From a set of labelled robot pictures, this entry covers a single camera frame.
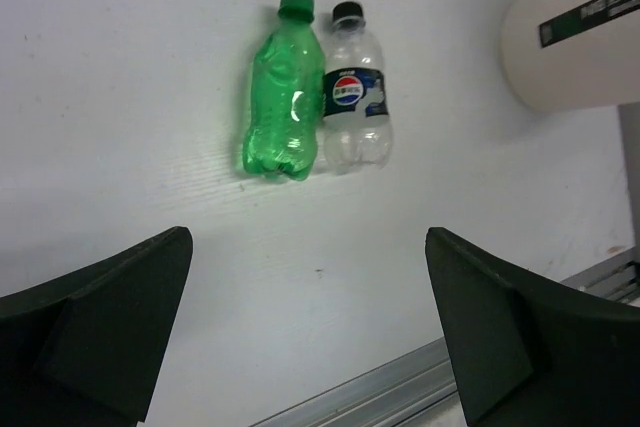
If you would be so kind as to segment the blue label clear bottle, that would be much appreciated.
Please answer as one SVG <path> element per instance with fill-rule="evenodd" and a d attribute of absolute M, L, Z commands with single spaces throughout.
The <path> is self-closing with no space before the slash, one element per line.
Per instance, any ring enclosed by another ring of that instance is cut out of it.
<path fill-rule="evenodd" d="M 333 8 L 325 56 L 323 150 L 329 168 L 346 174 L 385 166 L 393 129 L 384 56 L 360 3 L 344 1 Z"/>

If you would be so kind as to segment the right aluminium rail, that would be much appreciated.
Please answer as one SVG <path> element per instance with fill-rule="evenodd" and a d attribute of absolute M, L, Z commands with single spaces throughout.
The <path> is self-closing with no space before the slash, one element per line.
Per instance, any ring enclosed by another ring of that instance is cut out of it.
<path fill-rule="evenodd" d="M 562 284 L 614 302 L 639 305 L 639 103 L 618 107 L 634 231 L 633 248 L 623 248 L 607 260 L 583 270 Z"/>

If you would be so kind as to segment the white bin with black rim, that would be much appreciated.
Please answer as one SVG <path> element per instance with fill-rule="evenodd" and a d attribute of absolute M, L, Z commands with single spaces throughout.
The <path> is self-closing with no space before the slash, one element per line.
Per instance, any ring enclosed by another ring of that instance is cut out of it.
<path fill-rule="evenodd" d="M 542 112 L 639 99 L 639 0 L 518 0 L 501 32 L 513 92 Z"/>

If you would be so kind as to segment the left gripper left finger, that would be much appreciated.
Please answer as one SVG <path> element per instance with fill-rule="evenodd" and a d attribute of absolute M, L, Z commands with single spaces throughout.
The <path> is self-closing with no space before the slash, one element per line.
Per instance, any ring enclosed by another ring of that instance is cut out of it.
<path fill-rule="evenodd" d="M 2 297 L 2 425 L 145 422 L 192 256 L 176 226 Z"/>

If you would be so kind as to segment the aluminium rail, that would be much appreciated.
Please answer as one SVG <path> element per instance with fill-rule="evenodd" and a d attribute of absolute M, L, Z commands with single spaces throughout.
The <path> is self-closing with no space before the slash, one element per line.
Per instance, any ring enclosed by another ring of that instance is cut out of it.
<path fill-rule="evenodd" d="M 562 284 L 614 302 L 639 305 L 639 103 L 618 107 L 634 231 L 633 248 L 623 248 L 607 260 L 583 270 Z"/>
<path fill-rule="evenodd" d="M 401 426 L 456 392 L 446 342 L 440 338 L 257 425 Z"/>

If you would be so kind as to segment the front aluminium rail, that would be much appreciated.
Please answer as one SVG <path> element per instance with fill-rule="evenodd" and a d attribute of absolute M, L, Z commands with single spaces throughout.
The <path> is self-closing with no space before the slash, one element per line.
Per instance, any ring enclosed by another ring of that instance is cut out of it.
<path fill-rule="evenodd" d="M 257 425 L 401 426 L 456 392 L 446 342 L 440 338 Z"/>

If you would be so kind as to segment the green plastic bottle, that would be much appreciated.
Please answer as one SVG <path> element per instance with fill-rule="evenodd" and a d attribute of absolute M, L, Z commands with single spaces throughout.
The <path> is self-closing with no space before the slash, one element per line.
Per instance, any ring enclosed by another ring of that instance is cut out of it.
<path fill-rule="evenodd" d="M 318 153 L 325 55 L 313 30 L 314 0 L 280 0 L 279 24 L 251 63 L 246 173 L 303 181 Z"/>

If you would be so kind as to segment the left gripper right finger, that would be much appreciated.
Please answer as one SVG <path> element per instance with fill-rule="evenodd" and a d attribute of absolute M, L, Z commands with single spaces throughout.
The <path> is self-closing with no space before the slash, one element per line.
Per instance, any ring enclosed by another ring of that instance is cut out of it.
<path fill-rule="evenodd" d="M 469 426 L 636 426 L 639 310 L 434 227 L 428 272 Z"/>

